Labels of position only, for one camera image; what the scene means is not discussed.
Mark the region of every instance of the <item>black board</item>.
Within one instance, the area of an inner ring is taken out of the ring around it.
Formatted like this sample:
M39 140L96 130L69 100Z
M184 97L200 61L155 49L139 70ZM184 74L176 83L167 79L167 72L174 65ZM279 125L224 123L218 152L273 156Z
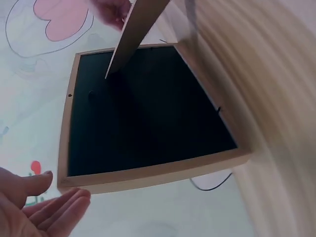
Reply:
M104 79L112 52L81 56L68 176L179 161L236 148L174 47L138 49Z

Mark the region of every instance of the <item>fingernail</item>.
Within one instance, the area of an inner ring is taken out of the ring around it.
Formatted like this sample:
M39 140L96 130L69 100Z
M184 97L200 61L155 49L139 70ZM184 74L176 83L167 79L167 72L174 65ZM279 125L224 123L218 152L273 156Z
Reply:
M49 171L46 171L45 173L43 173L43 175L52 175L53 173L49 170Z

